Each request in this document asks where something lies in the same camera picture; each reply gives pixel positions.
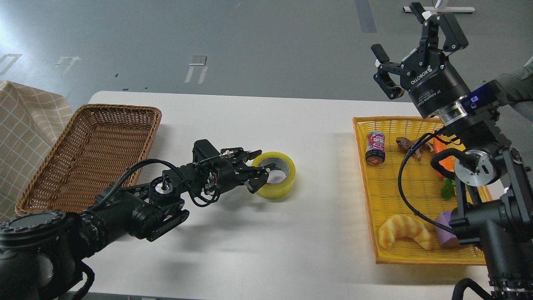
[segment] table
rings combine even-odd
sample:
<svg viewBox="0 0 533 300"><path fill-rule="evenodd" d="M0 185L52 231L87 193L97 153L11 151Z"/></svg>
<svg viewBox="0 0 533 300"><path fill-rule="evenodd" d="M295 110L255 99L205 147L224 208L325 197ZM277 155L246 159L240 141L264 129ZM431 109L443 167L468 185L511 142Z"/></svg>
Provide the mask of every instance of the table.
<svg viewBox="0 0 533 300"><path fill-rule="evenodd" d="M150 105L163 112L150 157L176 165L192 146L287 154L296 165L284 201L244 187L198 208L153 243L130 236L86 263L91 292L191 299L450 299L470 277L490 290L483 266L376 265L351 118L413 115L405 102L99 92L94 103ZM139 183L164 167L146 167ZM468 291L465 299L477 299Z"/></svg>

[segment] beige plaid fabric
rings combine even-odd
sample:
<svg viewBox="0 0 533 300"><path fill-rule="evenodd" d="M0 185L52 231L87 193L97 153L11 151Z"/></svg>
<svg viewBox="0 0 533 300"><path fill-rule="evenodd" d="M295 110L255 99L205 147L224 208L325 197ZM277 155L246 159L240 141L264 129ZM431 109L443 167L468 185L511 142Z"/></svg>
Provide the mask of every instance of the beige plaid fabric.
<svg viewBox="0 0 533 300"><path fill-rule="evenodd" d="M0 222L15 216L17 199L71 116L63 96L0 81Z"/></svg>

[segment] drink can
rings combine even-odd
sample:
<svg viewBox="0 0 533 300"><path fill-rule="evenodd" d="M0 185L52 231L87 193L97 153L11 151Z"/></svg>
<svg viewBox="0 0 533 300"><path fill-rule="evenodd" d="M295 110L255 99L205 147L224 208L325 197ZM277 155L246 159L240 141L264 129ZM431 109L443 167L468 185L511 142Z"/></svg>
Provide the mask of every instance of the drink can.
<svg viewBox="0 0 533 300"><path fill-rule="evenodd" d="M381 131L372 131L367 134L365 160L373 165L379 165L385 161L385 134Z"/></svg>

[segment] yellow tape roll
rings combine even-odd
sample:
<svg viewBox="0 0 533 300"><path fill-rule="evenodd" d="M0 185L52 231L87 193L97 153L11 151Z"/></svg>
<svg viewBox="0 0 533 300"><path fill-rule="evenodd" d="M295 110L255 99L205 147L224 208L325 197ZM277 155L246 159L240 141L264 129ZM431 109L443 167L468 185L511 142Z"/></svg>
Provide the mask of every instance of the yellow tape roll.
<svg viewBox="0 0 533 300"><path fill-rule="evenodd" d="M267 183L263 185L257 193L267 199L279 199L293 189L296 168L294 167L293 161L287 155L279 152L266 152L259 155L252 162L252 166L262 167L270 163L275 163L276 168L285 173L286 178L279 183Z"/></svg>

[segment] green vegetable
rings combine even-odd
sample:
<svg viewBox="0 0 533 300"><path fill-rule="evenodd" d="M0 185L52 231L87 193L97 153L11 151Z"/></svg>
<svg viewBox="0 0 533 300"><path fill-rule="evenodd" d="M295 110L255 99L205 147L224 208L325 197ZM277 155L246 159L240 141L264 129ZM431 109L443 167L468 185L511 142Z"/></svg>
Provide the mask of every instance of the green vegetable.
<svg viewBox="0 0 533 300"><path fill-rule="evenodd" d="M455 180L444 178L444 185L440 189L440 196L444 201L450 201L455 196Z"/></svg>

